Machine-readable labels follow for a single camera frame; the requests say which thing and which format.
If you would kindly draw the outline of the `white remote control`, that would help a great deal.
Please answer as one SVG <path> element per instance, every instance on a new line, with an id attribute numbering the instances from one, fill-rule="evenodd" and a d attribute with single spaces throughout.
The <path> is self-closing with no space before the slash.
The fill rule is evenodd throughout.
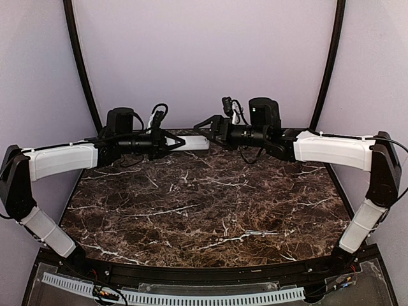
<path id="1" fill-rule="evenodd" d="M 174 151 L 192 151 L 192 150 L 208 150 L 210 142 L 201 135 L 179 136 L 185 141 L 181 147 L 174 149 Z"/>

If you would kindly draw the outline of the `clear handle screwdriver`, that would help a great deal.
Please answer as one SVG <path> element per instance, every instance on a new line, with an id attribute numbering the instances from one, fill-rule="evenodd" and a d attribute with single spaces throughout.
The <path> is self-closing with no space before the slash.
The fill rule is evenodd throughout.
<path id="1" fill-rule="evenodd" d="M 247 230 L 245 232 L 246 235 L 252 235 L 252 236 L 270 236 L 270 235 L 277 235 L 276 232 L 274 231 L 254 231 L 254 230 Z"/>

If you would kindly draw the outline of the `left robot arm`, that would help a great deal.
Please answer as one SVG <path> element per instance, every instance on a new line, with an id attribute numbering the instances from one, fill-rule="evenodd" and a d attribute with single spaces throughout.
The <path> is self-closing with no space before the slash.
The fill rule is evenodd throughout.
<path id="1" fill-rule="evenodd" d="M 30 149 L 9 146 L 1 165 L 1 217 L 23 226 L 62 259 L 79 262 L 85 256 L 83 248 L 40 207 L 33 185 L 106 167 L 130 154 L 150 160 L 171 154 L 187 141 L 161 128 L 164 115 L 155 111 L 148 126 L 135 129 L 134 121 L 139 116 L 132 108 L 119 107 L 107 113 L 106 125 L 95 137 Z"/>

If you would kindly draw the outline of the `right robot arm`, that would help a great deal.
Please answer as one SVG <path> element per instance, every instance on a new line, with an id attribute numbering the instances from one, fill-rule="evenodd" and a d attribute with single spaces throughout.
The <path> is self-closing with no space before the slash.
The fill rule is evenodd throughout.
<path id="1" fill-rule="evenodd" d="M 257 147 L 282 161 L 336 164 L 370 173 L 365 199 L 340 237 L 337 252 L 354 254 L 404 196 L 399 191 L 402 167 L 395 150 L 398 142 L 387 132 L 347 136 L 283 128 L 278 102 L 264 97 L 249 100 L 250 120 L 241 124 L 233 118 L 242 113 L 232 109 L 233 102 L 223 98 L 224 115 L 213 115 L 194 130 L 228 150 Z"/>

